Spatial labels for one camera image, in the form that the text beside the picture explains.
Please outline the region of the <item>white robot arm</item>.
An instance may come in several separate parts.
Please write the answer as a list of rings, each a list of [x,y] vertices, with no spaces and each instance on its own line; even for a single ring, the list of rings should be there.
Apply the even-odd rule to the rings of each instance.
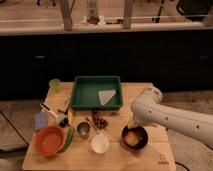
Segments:
[[[213,115],[168,107],[161,104],[162,98],[158,88],[145,88],[131,103],[134,124],[157,123],[213,146]]]

